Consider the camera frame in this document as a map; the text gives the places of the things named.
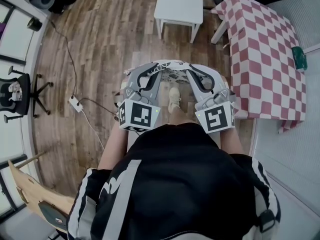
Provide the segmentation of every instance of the wooden floor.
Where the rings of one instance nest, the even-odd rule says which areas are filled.
[[[157,0],[77,0],[63,15],[53,16],[56,28],[67,36],[76,74],[66,42],[51,25],[47,26],[38,56],[36,73],[42,81],[54,82],[42,100],[51,110],[33,121],[36,151],[47,150],[38,165],[43,183],[62,194],[74,196],[88,167],[96,167],[102,148],[82,113],[76,113],[68,100],[75,80],[75,96],[87,97],[115,111],[113,94],[120,89],[123,71],[159,59],[178,59],[209,66],[230,79],[228,42],[222,38],[210,43],[220,20],[204,11],[203,24],[190,44],[191,27],[165,25],[158,39],[154,22]],[[213,6],[212,0],[204,0]],[[170,84],[162,84],[159,95],[166,110]],[[192,115],[194,100],[189,86],[180,86],[182,108]],[[114,123],[113,117],[90,101],[83,102],[91,124],[105,145]]]

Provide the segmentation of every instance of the white cable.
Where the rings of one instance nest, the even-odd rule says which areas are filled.
[[[90,126],[91,129],[94,131],[95,135],[98,137],[102,149],[105,150],[105,147],[104,147],[104,145],[102,144],[101,139],[100,139],[98,133],[97,133],[96,130],[92,127],[92,125],[91,125],[91,123],[89,122],[89,119],[88,119],[86,113],[85,113],[83,110],[82,110],[82,113],[84,114],[84,117],[85,117],[86,121],[88,122],[89,126]]]

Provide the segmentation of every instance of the power strip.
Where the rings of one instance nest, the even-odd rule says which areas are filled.
[[[74,95],[73,97],[70,97],[69,102],[78,113],[80,113],[84,108],[84,106],[82,106],[82,104],[79,103],[79,100]]]

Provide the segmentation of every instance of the office chair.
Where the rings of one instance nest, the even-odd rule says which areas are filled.
[[[33,118],[39,117],[39,115],[36,114],[36,103],[44,112],[46,112],[47,115],[50,115],[51,112],[47,110],[39,100],[39,94],[47,86],[53,87],[54,83],[46,82],[40,89],[37,89],[38,79],[42,77],[41,74],[37,74],[35,77],[33,91],[31,92],[31,81],[29,74],[14,70],[13,66],[10,67],[8,75],[10,75],[11,73],[16,73],[21,76],[19,78],[8,80],[0,79],[0,111],[9,111],[11,113],[18,113],[20,115],[10,117],[4,115],[4,122],[8,123],[8,121],[10,120],[22,118],[23,116],[27,115],[31,100],[33,100]],[[10,98],[12,97],[12,92],[9,92],[9,86],[14,82],[18,82],[20,84],[20,88],[22,90],[22,100],[10,100]]]

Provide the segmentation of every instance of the white sneaker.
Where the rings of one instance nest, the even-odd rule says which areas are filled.
[[[174,107],[180,108],[180,91],[177,87],[172,87],[169,91],[169,105],[168,105],[168,110],[169,113],[171,114],[172,111],[174,110]]]

